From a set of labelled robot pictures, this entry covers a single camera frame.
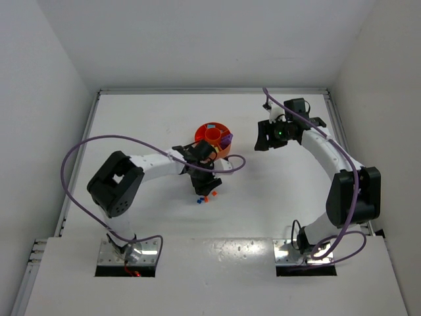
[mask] white enclosure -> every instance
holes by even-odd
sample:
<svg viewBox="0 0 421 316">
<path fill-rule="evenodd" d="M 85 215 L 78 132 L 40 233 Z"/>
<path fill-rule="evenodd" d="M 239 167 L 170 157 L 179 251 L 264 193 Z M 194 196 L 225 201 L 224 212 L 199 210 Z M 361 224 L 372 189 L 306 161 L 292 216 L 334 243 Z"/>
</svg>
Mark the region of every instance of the white enclosure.
<svg viewBox="0 0 421 316">
<path fill-rule="evenodd" d="M 38 0 L 90 88 L 333 84 L 374 0 Z"/>
<path fill-rule="evenodd" d="M 421 315 L 420 16 L 419 0 L 2 3 L 0 315 L 12 310 L 34 239 L 54 233 L 61 158 L 100 89 L 261 86 L 332 91 L 350 153 L 382 173 L 375 226 L 409 314 Z"/>
</svg>

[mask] purple cable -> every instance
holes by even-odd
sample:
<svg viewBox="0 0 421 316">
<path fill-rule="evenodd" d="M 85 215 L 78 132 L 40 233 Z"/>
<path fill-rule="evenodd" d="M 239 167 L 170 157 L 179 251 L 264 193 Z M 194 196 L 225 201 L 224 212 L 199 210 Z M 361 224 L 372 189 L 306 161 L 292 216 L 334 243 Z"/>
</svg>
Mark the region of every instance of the purple cable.
<svg viewBox="0 0 421 316">
<path fill-rule="evenodd" d="M 355 256 L 356 254 L 360 253 L 367 244 L 366 235 L 363 232 L 359 232 L 357 230 L 353 230 L 351 232 L 346 232 L 344 235 L 350 235 L 350 234 L 360 234 L 364 238 L 361 247 L 358 250 L 354 251 L 351 255 L 346 255 L 345 257 L 343 257 L 341 259 L 338 259 L 338 260 L 335 260 L 335 261 L 332 261 L 332 262 L 329 262 L 329 263 L 324 263 L 322 265 L 308 265 L 308 266 L 304 266 L 304 267 L 293 267 L 293 268 L 291 268 L 291 270 L 300 271 L 300 270 L 317 269 L 317 268 L 320 268 L 320 267 L 329 267 L 330 265 L 335 265 L 336 263 L 345 261 L 345 260 Z M 327 241 L 329 241 L 331 239 L 334 239 L 336 237 L 337 236 L 326 237 L 325 239 L 322 239 L 321 241 L 319 241 L 319 244 L 321 245 L 323 242 L 327 242 Z"/>
<path fill-rule="evenodd" d="M 338 152 L 340 152 L 342 154 L 342 156 L 344 156 L 344 158 L 348 161 L 348 163 L 350 164 L 352 170 L 353 170 L 353 175 L 354 175 L 354 192 L 353 192 L 353 198 L 351 201 L 351 206 L 349 208 L 349 213 L 348 213 L 348 217 L 345 221 L 345 224 L 343 225 L 340 233 L 337 236 L 330 236 L 328 238 L 325 238 L 321 241 L 319 241 L 314 248 L 312 249 L 310 256 L 313 260 L 321 260 L 326 258 L 329 254 L 331 254 L 332 251 L 335 250 L 335 248 L 337 247 L 337 245 L 340 243 L 340 241 L 342 240 L 342 238 L 344 237 L 344 235 L 346 234 L 362 234 L 364 235 L 362 232 L 358 232 L 358 231 L 352 231 L 352 232 L 348 232 L 347 233 L 347 229 L 348 226 L 351 224 L 351 220 L 353 218 L 354 212 L 355 212 L 355 207 L 357 205 L 357 198 L 358 198 L 358 192 L 359 192 L 359 177 L 358 177 L 358 172 L 357 172 L 357 168 L 355 167 L 354 163 L 352 162 L 350 156 L 347 154 L 347 152 L 345 150 L 342 149 L 341 146 L 339 146 L 333 139 L 328 139 L 328 135 L 323 132 L 321 129 L 319 129 L 319 127 L 317 127 L 316 125 L 314 125 L 312 122 L 310 122 L 309 120 L 305 119 L 304 117 L 302 117 L 301 115 L 298 115 L 296 112 L 288 109 L 285 105 L 281 104 L 280 102 L 276 101 L 268 92 L 267 88 L 263 88 L 263 93 L 266 95 L 266 97 L 270 100 L 272 100 L 273 103 L 279 105 L 285 112 L 288 112 L 290 114 L 292 114 L 294 117 L 296 117 L 299 120 L 302 120 L 304 123 L 306 123 L 307 125 L 311 126 L 313 129 L 315 129 L 317 132 L 319 132 L 325 139 L 327 139 L 337 150 Z M 324 253 L 323 255 L 316 257 L 314 256 L 314 254 L 318 251 L 318 248 L 327 240 L 330 240 L 332 238 L 336 238 L 335 241 L 333 242 L 333 244 L 331 245 L 331 247 L 329 248 L 329 250 Z M 364 235 L 364 244 L 363 247 L 361 247 L 360 249 L 358 249 L 355 253 L 352 253 L 351 255 L 348 255 L 345 258 L 342 259 L 338 259 L 337 261 L 334 261 L 331 264 L 346 260 L 356 254 L 358 254 L 366 245 L 366 237 Z"/>
<path fill-rule="evenodd" d="M 79 149 L 80 146 L 82 146 L 82 145 L 84 145 L 84 144 L 86 144 L 88 142 L 92 142 L 93 140 L 102 140 L 102 139 L 105 139 L 105 138 L 119 138 L 119 139 L 122 139 L 122 140 L 130 140 L 131 142 L 135 142 L 135 143 L 144 145 L 146 147 L 149 147 L 149 148 L 157 151 L 161 155 L 168 156 L 168 153 L 167 152 L 165 152 L 165 151 L 163 151 L 163 150 L 155 147 L 154 145 L 148 144 L 146 142 L 143 142 L 141 140 L 137 140 L 135 138 L 131 138 L 131 137 L 128 137 L 128 136 L 123 136 L 123 135 L 100 135 L 100 136 L 95 136 L 95 137 L 87 138 L 85 140 L 82 140 L 80 143 L 76 144 L 72 148 L 70 148 L 70 150 L 68 151 L 68 153 L 64 156 L 64 159 L 63 159 L 63 161 L 61 163 L 61 169 L 60 169 L 61 186 L 63 187 L 63 190 L 64 190 L 65 194 L 68 196 L 68 198 L 73 203 L 75 203 L 82 211 L 84 211 L 90 217 L 92 217 L 93 219 L 95 219 L 99 224 L 101 224 L 103 227 L 105 227 L 113 236 L 117 237 L 118 239 L 120 239 L 120 240 L 122 240 L 124 242 L 134 243 L 134 242 L 145 242 L 147 240 L 151 240 L 151 239 L 154 239 L 154 238 L 159 238 L 161 240 L 161 245 L 159 247 L 159 252 L 158 252 L 157 260 L 155 261 L 156 262 L 155 265 L 158 265 L 158 260 L 159 260 L 159 258 L 161 256 L 161 250 L 162 250 L 162 246 L 164 244 L 164 238 L 161 235 L 154 235 L 154 236 L 146 237 L 146 238 L 142 238 L 142 239 L 127 239 L 127 238 L 123 238 L 123 237 L 119 236 L 117 233 L 115 233 L 114 231 L 112 231 L 112 229 L 110 227 L 108 227 L 108 225 L 105 224 L 99 217 L 95 216 L 91 211 L 89 211 L 86 207 L 84 207 L 82 204 L 80 204 L 78 202 L 78 200 L 74 198 L 74 196 L 70 193 L 70 191 L 68 189 L 68 185 L 66 184 L 66 180 L 64 179 L 64 168 L 66 166 L 66 162 L 67 162 L 68 158 L 72 155 L 72 153 L 74 151 L 76 151 L 77 149 Z M 234 172 L 234 171 L 238 171 L 239 169 L 241 169 L 241 168 L 244 167 L 244 165 L 245 165 L 245 158 L 243 156 L 240 156 L 240 155 L 229 155 L 229 156 L 226 156 L 226 158 L 230 158 L 230 157 L 238 157 L 238 158 L 241 158 L 241 159 L 243 159 L 243 163 L 239 167 L 237 167 L 237 168 L 234 168 L 234 169 L 229 170 L 229 171 L 223 171 L 223 170 L 210 170 L 210 169 L 198 167 L 198 166 L 195 166 L 195 165 L 191 165 L 191 164 L 186 163 L 185 161 L 182 161 L 181 159 L 178 159 L 177 157 L 174 157 L 174 156 L 171 156 L 171 159 L 173 159 L 173 160 L 175 160 L 175 161 L 177 161 L 179 163 L 182 163 L 183 165 L 186 165 L 186 166 L 188 166 L 190 168 L 194 168 L 194 169 L 197 169 L 197 170 L 200 170 L 200 171 L 205 171 L 205 172 L 211 172 L 211 173 L 231 173 L 231 172 Z"/>
</svg>

